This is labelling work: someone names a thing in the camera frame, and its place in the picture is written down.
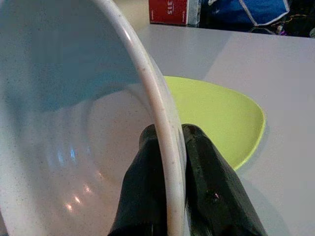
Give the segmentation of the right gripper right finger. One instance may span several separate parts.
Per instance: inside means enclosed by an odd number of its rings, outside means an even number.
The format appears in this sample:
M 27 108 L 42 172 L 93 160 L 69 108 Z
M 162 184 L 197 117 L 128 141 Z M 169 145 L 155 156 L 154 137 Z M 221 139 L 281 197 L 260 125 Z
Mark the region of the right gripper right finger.
M 265 236 L 266 231 L 236 172 L 196 125 L 182 126 L 186 197 L 192 236 Z

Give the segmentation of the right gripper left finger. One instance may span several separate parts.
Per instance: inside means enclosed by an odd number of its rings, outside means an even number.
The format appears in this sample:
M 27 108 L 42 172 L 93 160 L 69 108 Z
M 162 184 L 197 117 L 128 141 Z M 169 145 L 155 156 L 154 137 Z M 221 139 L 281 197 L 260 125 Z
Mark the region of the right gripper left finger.
M 167 235 L 166 193 L 155 126 L 139 138 L 139 150 L 125 173 L 111 236 Z

